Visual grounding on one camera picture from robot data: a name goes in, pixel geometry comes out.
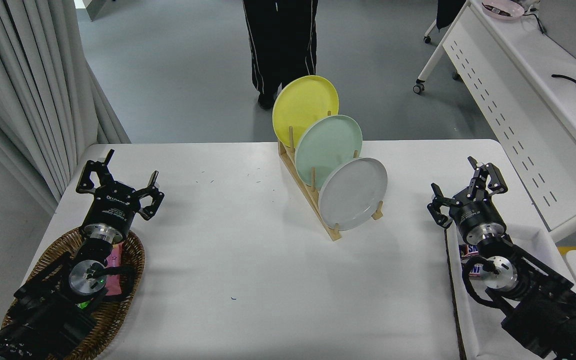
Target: shoe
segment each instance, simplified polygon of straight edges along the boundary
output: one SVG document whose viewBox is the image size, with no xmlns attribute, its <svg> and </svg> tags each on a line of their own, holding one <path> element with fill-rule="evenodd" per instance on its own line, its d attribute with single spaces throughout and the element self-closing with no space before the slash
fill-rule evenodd
<svg viewBox="0 0 576 360">
<path fill-rule="evenodd" d="M 273 108 L 273 105 L 275 105 L 275 94 L 274 93 L 268 93 L 268 94 L 259 93 L 259 98 L 256 100 L 256 103 L 259 104 L 259 107 L 261 109 L 270 110 Z"/>
</svg>

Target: robotic arm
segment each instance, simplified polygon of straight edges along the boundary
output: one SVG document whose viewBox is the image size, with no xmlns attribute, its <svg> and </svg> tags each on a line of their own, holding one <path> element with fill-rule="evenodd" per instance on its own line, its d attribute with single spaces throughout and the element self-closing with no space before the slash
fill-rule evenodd
<svg viewBox="0 0 576 360">
<path fill-rule="evenodd" d="M 62 359 L 70 354 L 96 325 L 92 313 L 102 301 L 121 301 L 134 285 L 135 269 L 130 266 L 107 267 L 106 258 L 113 244 L 128 237 L 135 214 L 150 220 L 157 212 L 164 193 L 156 184 L 154 171 L 143 189 L 113 179 L 108 163 L 88 161 L 77 184 L 80 194 L 92 194 L 94 200 L 78 228 L 82 245 L 76 255 L 66 252 L 14 293 L 16 303 L 9 311 L 11 322 L 0 330 L 0 360 L 43 360 L 49 354 Z M 90 176 L 96 173 L 99 187 Z M 151 204 L 140 200 L 150 196 Z M 106 296 L 109 275 L 127 276 L 121 294 Z"/>
<path fill-rule="evenodd" d="M 573 283 L 513 244 L 492 203 L 494 194 L 508 191 L 499 169 L 472 157 L 468 161 L 475 171 L 468 187 L 447 198 L 433 183 L 434 197 L 427 206 L 435 223 L 447 229 L 454 221 L 463 241 L 478 250 L 479 256 L 462 269 L 466 291 L 477 303 L 501 310 L 502 328 L 526 349 L 541 358 L 553 351 L 558 359 L 576 360 Z M 448 216 L 441 207 L 448 207 Z M 491 300 L 480 297 L 471 284 L 469 273 L 477 264 Z"/>
</svg>

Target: pink package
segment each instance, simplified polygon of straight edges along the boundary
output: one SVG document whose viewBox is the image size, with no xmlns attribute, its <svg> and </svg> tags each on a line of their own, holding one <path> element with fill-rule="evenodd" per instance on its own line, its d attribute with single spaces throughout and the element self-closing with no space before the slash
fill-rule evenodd
<svg viewBox="0 0 576 360">
<path fill-rule="evenodd" d="M 122 264 L 122 244 L 114 244 L 110 255 L 105 259 L 108 262 L 108 267 L 119 267 Z M 105 280 L 105 288 L 108 289 L 106 296 L 118 296 L 122 293 L 122 288 L 119 285 L 119 275 L 108 275 Z"/>
</svg>

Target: white curtain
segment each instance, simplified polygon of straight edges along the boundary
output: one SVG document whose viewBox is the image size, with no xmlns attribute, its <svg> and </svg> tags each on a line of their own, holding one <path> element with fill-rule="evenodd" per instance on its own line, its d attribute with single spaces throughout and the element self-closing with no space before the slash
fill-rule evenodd
<svg viewBox="0 0 576 360">
<path fill-rule="evenodd" d="M 83 151 L 128 143 L 84 57 L 73 0 L 0 0 L 0 161 L 55 209 Z"/>
</svg>

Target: gray floor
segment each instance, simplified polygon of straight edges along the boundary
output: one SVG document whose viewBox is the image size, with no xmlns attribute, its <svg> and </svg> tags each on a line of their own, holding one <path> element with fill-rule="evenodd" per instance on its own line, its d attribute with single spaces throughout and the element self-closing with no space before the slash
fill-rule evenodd
<svg viewBox="0 0 576 360">
<path fill-rule="evenodd" d="M 447 57 L 412 87 L 441 36 L 423 43 L 436 0 L 321 0 L 317 74 L 364 140 L 494 139 Z M 135 143 L 276 139 L 256 106 L 240 0 L 107 1 L 79 22 L 86 58 Z"/>
</svg>

